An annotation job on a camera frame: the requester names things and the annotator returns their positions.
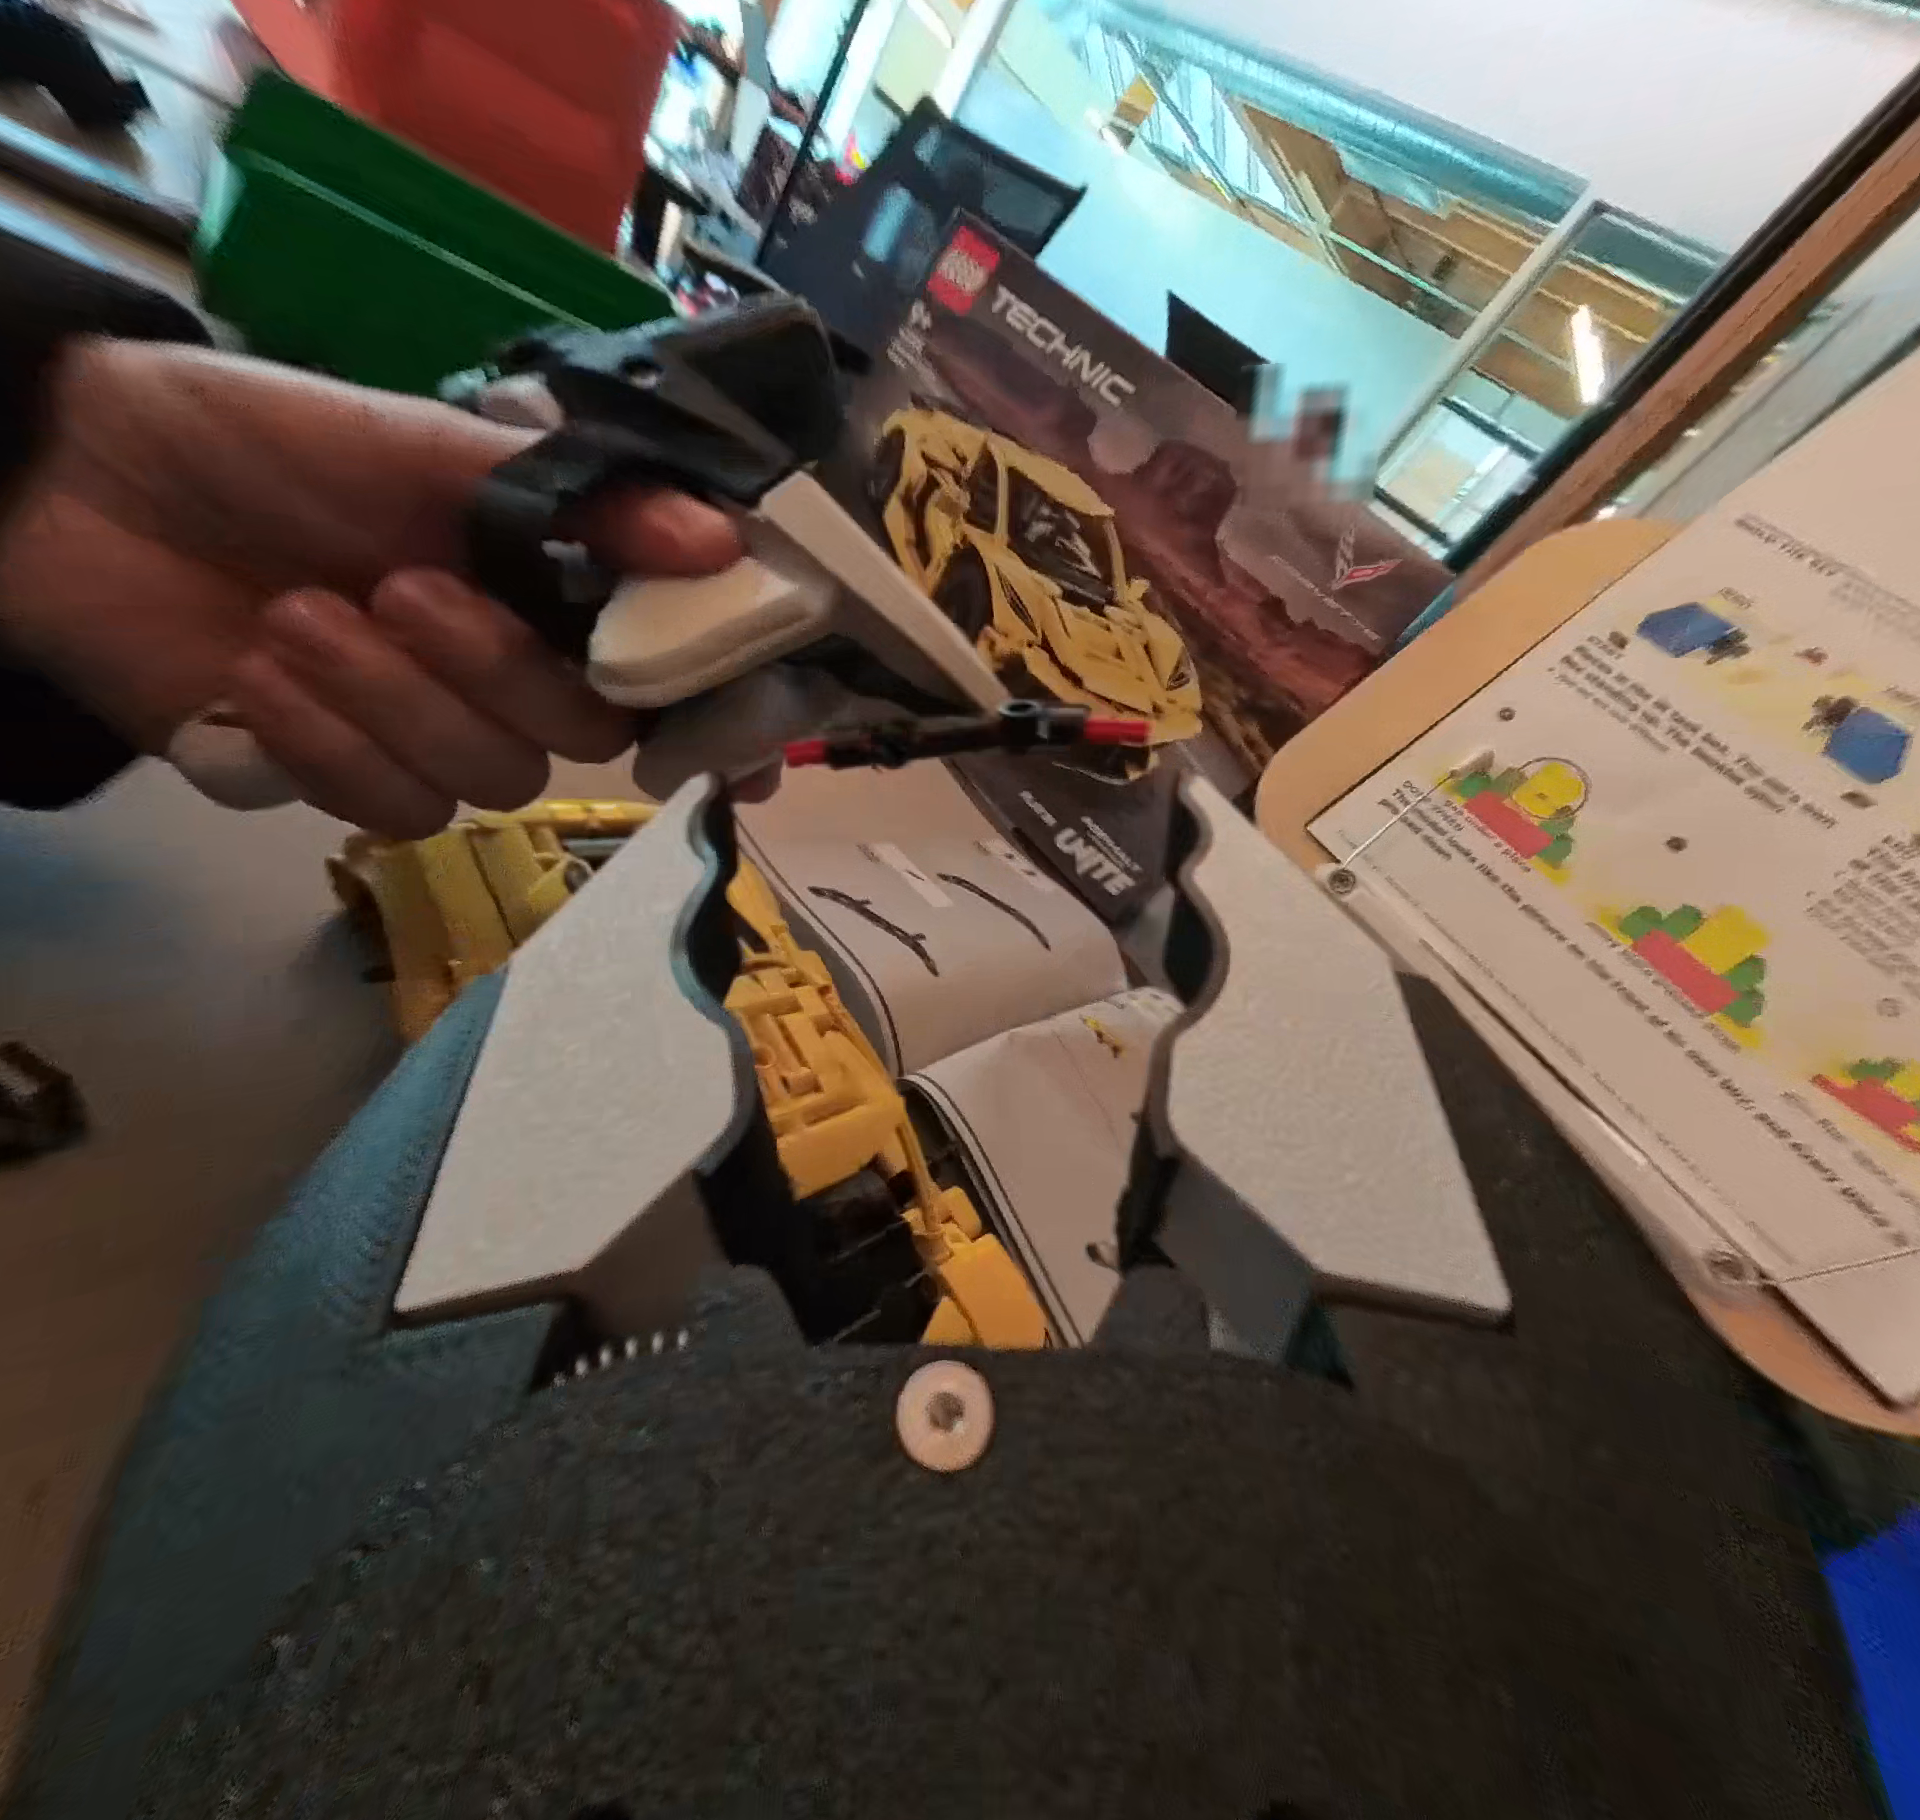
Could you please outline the red plastic bin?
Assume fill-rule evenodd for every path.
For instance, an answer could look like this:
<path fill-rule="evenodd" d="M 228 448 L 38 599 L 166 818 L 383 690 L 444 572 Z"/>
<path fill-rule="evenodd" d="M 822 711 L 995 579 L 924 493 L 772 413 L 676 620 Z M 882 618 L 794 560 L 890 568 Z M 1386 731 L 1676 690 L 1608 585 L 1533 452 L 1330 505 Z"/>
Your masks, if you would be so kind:
<path fill-rule="evenodd" d="M 290 71 L 365 124 L 613 253 L 677 16 L 662 0 L 308 0 Z"/>

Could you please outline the person's left hand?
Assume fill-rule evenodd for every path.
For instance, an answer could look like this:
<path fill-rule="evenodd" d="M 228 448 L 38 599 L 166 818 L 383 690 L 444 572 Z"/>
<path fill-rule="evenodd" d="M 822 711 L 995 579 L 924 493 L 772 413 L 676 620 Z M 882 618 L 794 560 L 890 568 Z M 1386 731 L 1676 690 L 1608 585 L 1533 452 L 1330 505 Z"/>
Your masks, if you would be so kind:
<path fill-rule="evenodd" d="M 22 405 L 7 805 L 81 801 L 223 708 L 298 799 L 409 841 L 637 745 L 632 711 L 467 579 L 467 505 L 529 429 L 103 338 Z"/>

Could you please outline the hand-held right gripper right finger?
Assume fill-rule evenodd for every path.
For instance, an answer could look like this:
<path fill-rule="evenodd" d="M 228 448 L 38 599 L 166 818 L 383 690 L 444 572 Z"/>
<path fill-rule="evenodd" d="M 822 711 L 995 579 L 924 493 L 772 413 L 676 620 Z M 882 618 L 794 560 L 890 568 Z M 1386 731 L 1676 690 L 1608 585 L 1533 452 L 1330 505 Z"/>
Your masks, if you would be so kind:
<path fill-rule="evenodd" d="M 1507 1325 L 1391 955 L 1199 775 L 1173 798 L 1167 887 L 1176 1015 L 1149 1058 L 1118 1277 L 1176 1273 L 1269 1363 L 1315 1308 Z"/>

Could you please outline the car set box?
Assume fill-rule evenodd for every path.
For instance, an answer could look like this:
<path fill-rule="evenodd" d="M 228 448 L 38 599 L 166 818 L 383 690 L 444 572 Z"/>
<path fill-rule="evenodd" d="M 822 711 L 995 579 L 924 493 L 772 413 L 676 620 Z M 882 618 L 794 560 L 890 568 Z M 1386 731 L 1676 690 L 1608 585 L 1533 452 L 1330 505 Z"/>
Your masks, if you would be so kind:
<path fill-rule="evenodd" d="M 1335 396 L 1255 440 L 976 218 L 903 271 L 861 257 L 819 311 L 861 357 L 822 484 L 1009 695 L 1148 733 L 1120 752 L 960 758 L 1105 922 L 1161 881 L 1179 777 L 1247 798 L 1447 584 L 1326 479 Z"/>

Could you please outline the black desk monitor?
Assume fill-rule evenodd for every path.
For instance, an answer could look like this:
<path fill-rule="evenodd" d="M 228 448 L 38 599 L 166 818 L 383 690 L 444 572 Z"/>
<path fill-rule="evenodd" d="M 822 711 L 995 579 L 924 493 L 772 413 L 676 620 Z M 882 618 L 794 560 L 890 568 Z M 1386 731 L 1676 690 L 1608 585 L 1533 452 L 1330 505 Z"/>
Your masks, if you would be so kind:
<path fill-rule="evenodd" d="M 1269 361 L 1188 300 L 1165 298 L 1165 361 L 1247 421 L 1260 398 Z"/>

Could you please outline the blue plastic bin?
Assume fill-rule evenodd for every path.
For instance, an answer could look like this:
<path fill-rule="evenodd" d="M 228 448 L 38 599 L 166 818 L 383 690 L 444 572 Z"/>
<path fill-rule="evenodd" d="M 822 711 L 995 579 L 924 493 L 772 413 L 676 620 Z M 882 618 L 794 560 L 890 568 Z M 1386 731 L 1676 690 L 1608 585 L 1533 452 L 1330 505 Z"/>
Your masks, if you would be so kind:
<path fill-rule="evenodd" d="M 1917 1509 L 1819 1555 L 1882 1805 L 1917 1816 Z"/>

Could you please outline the black office chair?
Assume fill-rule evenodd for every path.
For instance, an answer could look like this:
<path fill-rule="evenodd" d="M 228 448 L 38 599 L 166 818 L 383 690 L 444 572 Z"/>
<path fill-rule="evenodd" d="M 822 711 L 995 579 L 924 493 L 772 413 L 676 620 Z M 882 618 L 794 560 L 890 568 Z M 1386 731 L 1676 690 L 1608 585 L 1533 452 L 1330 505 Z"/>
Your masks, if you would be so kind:
<path fill-rule="evenodd" d="M 768 226 L 759 263 L 820 314 L 901 302 L 932 271 L 954 221 L 982 223 L 1039 257 L 1083 197 L 1083 187 L 1037 170 L 924 98 L 861 175 L 794 200 Z"/>

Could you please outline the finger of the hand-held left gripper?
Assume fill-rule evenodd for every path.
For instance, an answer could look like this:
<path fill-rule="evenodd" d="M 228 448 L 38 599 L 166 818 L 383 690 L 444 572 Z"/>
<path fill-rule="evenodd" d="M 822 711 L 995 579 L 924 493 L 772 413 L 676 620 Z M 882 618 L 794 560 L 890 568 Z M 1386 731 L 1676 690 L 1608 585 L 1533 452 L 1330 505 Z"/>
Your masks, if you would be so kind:
<path fill-rule="evenodd" d="M 813 479 L 797 475 L 759 502 L 749 550 L 827 603 L 819 639 L 845 641 L 928 702 L 995 711 L 1012 696 L 975 639 Z"/>
<path fill-rule="evenodd" d="M 700 773 L 759 801 L 780 788 L 788 743 L 905 715 L 900 699 L 854 693 L 825 670 L 762 670 L 644 718 L 631 773 L 653 801 Z"/>

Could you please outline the printed instruction sheet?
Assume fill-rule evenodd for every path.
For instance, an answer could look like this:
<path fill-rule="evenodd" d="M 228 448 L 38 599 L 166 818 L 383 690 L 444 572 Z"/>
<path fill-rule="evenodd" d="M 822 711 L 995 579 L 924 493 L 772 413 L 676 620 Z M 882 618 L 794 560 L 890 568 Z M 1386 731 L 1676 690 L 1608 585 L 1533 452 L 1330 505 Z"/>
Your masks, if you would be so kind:
<path fill-rule="evenodd" d="M 1312 825 L 1625 1143 L 1707 1277 L 1891 1410 L 1917 1382 L 1916 435 L 1907 357 Z"/>

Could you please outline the yellow brick car model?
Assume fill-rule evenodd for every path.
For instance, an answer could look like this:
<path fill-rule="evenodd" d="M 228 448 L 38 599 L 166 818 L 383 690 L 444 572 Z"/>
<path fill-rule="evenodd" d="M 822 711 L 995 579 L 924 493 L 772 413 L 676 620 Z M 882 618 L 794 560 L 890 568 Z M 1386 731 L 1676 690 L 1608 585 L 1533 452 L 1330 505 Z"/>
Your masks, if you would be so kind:
<path fill-rule="evenodd" d="M 331 890 L 392 987 L 406 1042 L 505 968 L 650 825 L 650 801 L 542 799 L 415 845 L 354 833 Z M 827 1335 L 1045 1351 L 1039 1292 L 963 1184 L 940 1180 L 905 1099 L 751 863 L 728 885 L 740 970 L 727 1009 L 751 1047 L 787 1184 L 820 1257 Z"/>

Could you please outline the small black round piece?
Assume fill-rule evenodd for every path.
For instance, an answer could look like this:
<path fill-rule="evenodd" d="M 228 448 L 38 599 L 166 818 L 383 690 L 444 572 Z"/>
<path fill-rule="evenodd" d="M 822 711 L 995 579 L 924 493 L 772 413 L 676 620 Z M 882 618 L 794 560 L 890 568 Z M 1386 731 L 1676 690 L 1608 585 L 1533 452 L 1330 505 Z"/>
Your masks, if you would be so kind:
<path fill-rule="evenodd" d="M 87 1132 L 78 1083 L 58 1065 L 18 1040 L 3 1042 L 3 1166 L 25 1164 Z"/>

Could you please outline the green plastic bin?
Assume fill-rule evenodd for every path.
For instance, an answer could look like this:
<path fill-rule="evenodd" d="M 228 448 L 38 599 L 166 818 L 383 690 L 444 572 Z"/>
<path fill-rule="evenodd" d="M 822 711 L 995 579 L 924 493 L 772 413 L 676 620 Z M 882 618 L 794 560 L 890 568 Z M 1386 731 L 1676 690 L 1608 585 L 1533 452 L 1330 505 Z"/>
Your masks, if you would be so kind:
<path fill-rule="evenodd" d="M 274 69 L 210 165 L 191 248 L 205 314 L 254 356 L 434 396 L 536 329 L 669 317 L 644 271 Z"/>

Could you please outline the open instruction booklet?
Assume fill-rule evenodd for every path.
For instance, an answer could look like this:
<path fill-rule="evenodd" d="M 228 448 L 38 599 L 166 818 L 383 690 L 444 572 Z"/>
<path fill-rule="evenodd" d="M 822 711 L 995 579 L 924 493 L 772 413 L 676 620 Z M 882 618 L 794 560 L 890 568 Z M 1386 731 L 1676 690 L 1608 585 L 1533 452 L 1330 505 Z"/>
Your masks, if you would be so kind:
<path fill-rule="evenodd" d="M 806 770 L 734 825 L 877 1050 L 960 1223 L 933 1331 L 1092 1342 L 1173 1000 L 1134 984 L 1112 931 L 947 770 Z"/>

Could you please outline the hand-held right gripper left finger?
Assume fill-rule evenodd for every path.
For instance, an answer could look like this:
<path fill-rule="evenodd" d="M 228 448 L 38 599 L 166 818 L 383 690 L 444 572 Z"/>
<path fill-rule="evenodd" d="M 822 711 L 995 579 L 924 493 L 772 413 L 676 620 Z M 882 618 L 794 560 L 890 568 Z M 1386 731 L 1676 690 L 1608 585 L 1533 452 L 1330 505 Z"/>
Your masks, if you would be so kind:
<path fill-rule="evenodd" d="M 756 1100 L 727 1011 L 734 866 L 731 790 L 693 777 L 514 950 L 397 1320 L 571 1303 L 603 1334 L 683 1325 L 698 1277 L 721 1262 L 705 1184 Z"/>

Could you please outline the grey desk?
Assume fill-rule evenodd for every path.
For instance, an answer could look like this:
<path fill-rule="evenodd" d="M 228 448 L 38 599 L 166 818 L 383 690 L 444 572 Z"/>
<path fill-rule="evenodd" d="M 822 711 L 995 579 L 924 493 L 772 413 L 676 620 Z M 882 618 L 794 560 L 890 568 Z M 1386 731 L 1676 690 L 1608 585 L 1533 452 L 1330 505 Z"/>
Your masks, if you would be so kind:
<path fill-rule="evenodd" d="M 325 877 L 345 841 L 325 817 L 228 815 L 150 762 L 3 831 L 5 1038 L 66 1072 L 87 1121 L 3 1186 L 9 1774 L 142 1403 L 399 1042 Z"/>

